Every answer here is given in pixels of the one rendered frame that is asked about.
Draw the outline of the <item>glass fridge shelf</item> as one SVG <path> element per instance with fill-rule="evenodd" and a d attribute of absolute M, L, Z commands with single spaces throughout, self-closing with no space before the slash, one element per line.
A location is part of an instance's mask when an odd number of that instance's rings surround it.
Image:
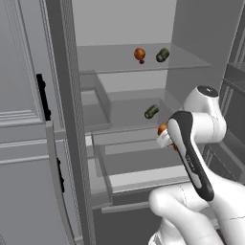
<path fill-rule="evenodd" d="M 134 56 L 137 48 L 145 50 L 145 63 L 140 64 Z M 163 48 L 169 57 L 158 62 L 156 55 Z M 97 74 L 205 68 L 211 65 L 200 57 L 172 43 L 124 44 L 102 46 L 77 46 L 78 70 Z"/>

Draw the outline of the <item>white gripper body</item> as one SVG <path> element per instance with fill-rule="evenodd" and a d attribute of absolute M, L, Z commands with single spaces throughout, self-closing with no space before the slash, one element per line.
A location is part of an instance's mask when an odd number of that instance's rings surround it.
<path fill-rule="evenodd" d="M 169 137 L 167 130 L 164 130 L 161 135 L 157 138 L 157 144 L 161 147 L 167 147 L 172 145 L 172 140 Z"/>

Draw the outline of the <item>grey fridge drawer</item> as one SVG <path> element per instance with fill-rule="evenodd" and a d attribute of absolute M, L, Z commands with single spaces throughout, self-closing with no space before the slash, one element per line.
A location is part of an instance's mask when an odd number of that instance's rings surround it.
<path fill-rule="evenodd" d="M 153 189 L 189 180 L 177 151 L 157 144 L 154 128 L 101 131 L 91 138 L 95 209 L 118 212 L 146 207 Z"/>

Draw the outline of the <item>grey open fridge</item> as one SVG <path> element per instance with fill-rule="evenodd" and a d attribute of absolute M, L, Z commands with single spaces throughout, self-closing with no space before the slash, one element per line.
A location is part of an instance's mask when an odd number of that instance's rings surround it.
<path fill-rule="evenodd" d="M 146 207 L 103 212 L 93 207 L 91 135 L 157 128 L 198 85 L 220 91 L 245 0 L 43 0 L 53 84 L 47 91 L 65 201 L 76 245 L 147 245 L 159 220 Z M 172 43 L 211 66 L 167 71 L 180 106 L 157 125 L 89 130 L 84 124 L 77 46 Z"/>

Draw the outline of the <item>open fridge door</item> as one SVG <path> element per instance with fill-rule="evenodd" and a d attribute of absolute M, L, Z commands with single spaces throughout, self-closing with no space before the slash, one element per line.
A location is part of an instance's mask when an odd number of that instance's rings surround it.
<path fill-rule="evenodd" d="M 219 144 L 205 145 L 203 156 L 218 175 L 245 185 L 245 5 L 220 87 L 227 133 Z"/>

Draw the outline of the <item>low grey cupboard door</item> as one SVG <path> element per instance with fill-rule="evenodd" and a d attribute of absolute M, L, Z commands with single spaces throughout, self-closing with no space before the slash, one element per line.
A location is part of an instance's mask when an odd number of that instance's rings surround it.
<path fill-rule="evenodd" d="M 0 144 L 0 245 L 76 245 L 45 140 Z"/>

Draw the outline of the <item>tall grey cupboard door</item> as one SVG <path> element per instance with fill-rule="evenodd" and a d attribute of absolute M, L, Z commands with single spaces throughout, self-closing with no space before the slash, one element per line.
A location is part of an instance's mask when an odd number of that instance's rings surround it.
<path fill-rule="evenodd" d="M 45 116 L 20 0 L 0 0 L 0 143 L 45 138 Z"/>

